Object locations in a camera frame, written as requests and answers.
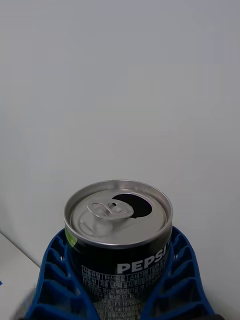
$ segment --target white surface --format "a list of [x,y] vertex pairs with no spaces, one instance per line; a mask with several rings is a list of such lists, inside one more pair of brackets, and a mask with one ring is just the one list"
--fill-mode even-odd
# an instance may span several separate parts
[[0,0],[0,230],[40,263],[81,187],[164,191],[240,317],[240,1]]
[[36,287],[39,267],[0,234],[0,318],[14,317]]

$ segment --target can lid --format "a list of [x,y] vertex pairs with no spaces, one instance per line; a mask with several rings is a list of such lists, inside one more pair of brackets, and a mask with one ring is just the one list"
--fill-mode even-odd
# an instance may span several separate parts
[[133,246],[147,242],[168,222],[161,204],[142,191],[109,189],[80,201],[70,214],[74,235],[93,245]]

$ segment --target opened can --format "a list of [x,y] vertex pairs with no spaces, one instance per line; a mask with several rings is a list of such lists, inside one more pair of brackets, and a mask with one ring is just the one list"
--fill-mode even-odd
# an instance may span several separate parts
[[72,268],[101,319],[139,319],[166,266],[172,218],[169,199],[141,182],[98,182],[68,200]]

